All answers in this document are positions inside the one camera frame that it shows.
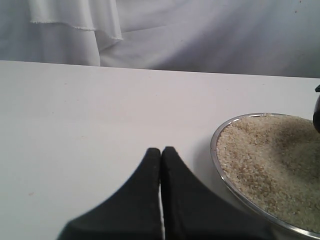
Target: black object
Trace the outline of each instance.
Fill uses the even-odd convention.
[[[70,221],[59,240],[161,240],[161,153],[149,148],[127,182],[109,199]]]
[[[315,92],[320,93],[320,85],[316,87]],[[320,133],[320,96],[315,103],[313,113],[313,126],[318,131],[318,133]]]
[[[70,221],[59,240],[160,240],[159,180],[166,240],[272,240],[267,222],[205,187],[173,147],[149,148],[134,174],[108,200]]]

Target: white table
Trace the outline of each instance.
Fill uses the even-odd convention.
[[[224,121],[311,119],[319,79],[0,61],[0,238],[55,239],[112,195],[148,147],[174,146],[226,200],[210,157]]]

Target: white fabric backdrop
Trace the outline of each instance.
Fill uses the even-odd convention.
[[[318,0],[99,1],[0,0],[0,59],[320,78]]]

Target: silver bowl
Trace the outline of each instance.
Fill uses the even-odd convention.
[[[228,179],[226,176],[224,170],[222,169],[218,155],[217,155],[217,143],[218,139],[222,133],[222,131],[230,124],[233,122],[238,121],[240,118],[243,117],[251,117],[251,118],[258,118],[266,115],[271,115],[271,116],[284,116],[284,114],[278,114],[278,113],[252,113],[252,114],[245,114],[241,116],[234,117],[226,122],[224,122],[222,125],[220,125],[217,130],[214,132],[211,143],[210,143],[210,152],[211,152],[211,158],[213,160],[213,163],[216,167],[216,170],[220,177],[222,178],[223,182],[225,185],[228,187],[228,189],[250,210],[254,211],[256,214],[262,216],[264,219],[267,221],[271,222],[272,224],[275,224],[277,227],[281,227],[282,229],[288,230],[289,232],[293,234],[298,234],[301,237],[309,238],[309,239],[317,239],[320,240],[320,234],[303,230],[301,228],[298,228],[296,226],[293,226],[285,221],[282,221],[278,219],[277,217],[267,213],[264,211],[262,208],[254,204],[252,201],[250,201],[246,196],[244,196],[237,188],[236,186]]]

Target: metal bowl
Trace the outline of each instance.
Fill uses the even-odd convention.
[[[212,139],[211,139],[211,143],[210,143],[210,152],[211,152],[211,158],[213,160],[213,163],[217,169],[218,174],[220,175],[220,177],[222,178],[223,182],[225,183],[225,185],[228,187],[228,189],[245,205],[247,206],[249,209],[253,210],[255,213],[257,213],[258,215],[262,216],[263,218],[265,218],[266,220],[268,220],[269,222],[271,222],[272,224],[275,224],[278,227],[281,227],[285,230],[288,230],[289,232],[293,233],[293,234],[298,234],[301,237],[305,237],[305,238],[309,238],[309,239],[317,239],[320,240],[320,234],[319,233],[315,233],[315,232],[311,232],[311,231],[307,231],[307,230],[303,230],[301,228],[298,228],[296,226],[293,226],[285,221],[282,221],[280,219],[278,219],[277,217],[267,213],[266,211],[264,211],[262,208],[260,208],[259,206],[257,206],[256,204],[254,204],[252,201],[250,201],[246,196],[244,196],[237,188],[236,186],[228,179],[228,177],[226,176],[224,170],[222,169],[219,159],[218,159],[218,155],[217,155],[217,143],[218,143],[218,139],[221,135],[221,133],[223,132],[223,130],[230,124],[232,124],[233,122],[238,121],[240,118],[243,117],[251,117],[251,118],[258,118],[258,117],[262,117],[262,116],[284,116],[284,114],[278,114],[278,113],[252,113],[252,114],[245,114],[245,115],[241,115],[241,116],[237,116],[234,117],[226,122],[224,122],[222,125],[220,125],[217,130],[214,132]]]

